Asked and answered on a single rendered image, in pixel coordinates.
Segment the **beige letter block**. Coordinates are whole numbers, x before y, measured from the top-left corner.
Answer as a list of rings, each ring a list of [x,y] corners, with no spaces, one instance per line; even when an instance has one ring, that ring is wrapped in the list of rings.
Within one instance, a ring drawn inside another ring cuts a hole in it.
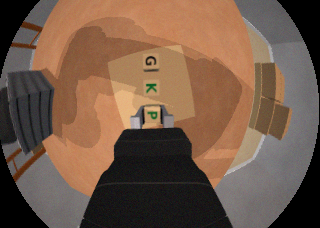
[[[159,53],[142,54],[142,69],[144,72],[157,72],[160,69]]]
[[[143,80],[143,97],[158,97],[160,96],[160,80],[151,79]]]
[[[160,104],[146,104],[144,106],[145,123],[161,122]]]

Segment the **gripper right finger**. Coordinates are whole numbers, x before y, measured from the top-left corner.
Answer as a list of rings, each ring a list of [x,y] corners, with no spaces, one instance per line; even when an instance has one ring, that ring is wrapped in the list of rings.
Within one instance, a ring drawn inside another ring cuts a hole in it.
[[[164,105],[160,105],[160,118],[163,128],[173,128],[174,127],[174,116],[173,114],[168,114]]]

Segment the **tan square mat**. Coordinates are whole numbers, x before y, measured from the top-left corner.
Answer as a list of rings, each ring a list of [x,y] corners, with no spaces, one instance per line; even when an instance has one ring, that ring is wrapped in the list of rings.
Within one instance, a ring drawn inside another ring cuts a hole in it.
[[[159,53],[160,69],[144,72],[142,54]],[[195,116],[193,96],[181,45],[159,47],[133,53],[108,62],[111,84],[125,129],[130,116],[146,104],[164,105],[174,122]],[[160,96],[143,97],[143,80],[159,79]]]

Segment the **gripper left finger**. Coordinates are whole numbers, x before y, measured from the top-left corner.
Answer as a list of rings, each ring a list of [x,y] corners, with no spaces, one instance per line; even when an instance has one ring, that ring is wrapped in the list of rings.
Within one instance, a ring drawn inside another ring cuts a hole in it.
[[[142,129],[142,126],[145,123],[144,106],[140,106],[137,113],[130,117],[131,129]]]

